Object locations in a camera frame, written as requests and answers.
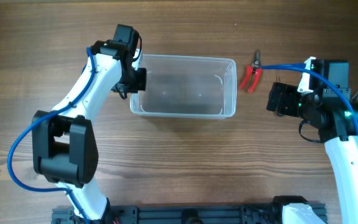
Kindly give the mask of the red handled snips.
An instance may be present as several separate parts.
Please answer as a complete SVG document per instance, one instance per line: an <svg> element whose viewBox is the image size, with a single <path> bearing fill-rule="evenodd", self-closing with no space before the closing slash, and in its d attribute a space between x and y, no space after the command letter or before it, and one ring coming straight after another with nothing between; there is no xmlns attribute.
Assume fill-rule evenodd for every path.
<svg viewBox="0 0 358 224"><path fill-rule="evenodd" d="M244 89L247 85L247 82L251 79L251 77L253 77L252 83L247 90L248 93L252 93L256 89L261 76L262 66L260 61L260 50L256 50L252 63L246 67L246 74L242 83L239 85L239 89Z"/></svg>

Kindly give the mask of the clear plastic container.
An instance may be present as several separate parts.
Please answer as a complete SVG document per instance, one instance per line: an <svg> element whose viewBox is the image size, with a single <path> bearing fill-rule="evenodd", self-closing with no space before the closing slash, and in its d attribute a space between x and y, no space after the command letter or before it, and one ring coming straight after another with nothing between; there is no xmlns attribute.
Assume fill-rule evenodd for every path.
<svg viewBox="0 0 358 224"><path fill-rule="evenodd" d="M233 59L144 54L145 91L132 94L139 116L226 119L236 112L237 67Z"/></svg>

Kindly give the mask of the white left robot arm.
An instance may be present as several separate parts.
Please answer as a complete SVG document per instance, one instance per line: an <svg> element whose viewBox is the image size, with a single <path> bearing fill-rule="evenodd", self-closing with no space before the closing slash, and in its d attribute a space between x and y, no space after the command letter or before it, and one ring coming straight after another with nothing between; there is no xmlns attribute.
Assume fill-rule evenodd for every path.
<svg viewBox="0 0 358 224"><path fill-rule="evenodd" d="M125 100L145 91L142 38L119 24L112 39L98 40L86 51L88 61L67 96L32 118L33 167L66 192L75 223L119 223L94 178L99 154L93 122L110 92Z"/></svg>

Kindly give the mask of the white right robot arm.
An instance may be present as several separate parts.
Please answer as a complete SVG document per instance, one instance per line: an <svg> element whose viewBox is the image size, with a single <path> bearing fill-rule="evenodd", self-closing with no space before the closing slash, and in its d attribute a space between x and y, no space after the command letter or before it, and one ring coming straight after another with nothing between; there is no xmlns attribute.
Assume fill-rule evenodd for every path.
<svg viewBox="0 0 358 224"><path fill-rule="evenodd" d="M267 110L301 118L318 130L337 185L343 223L358 223L358 102L349 88L345 60L309 58L304 63L266 65L266 70L300 72L298 86L275 82Z"/></svg>

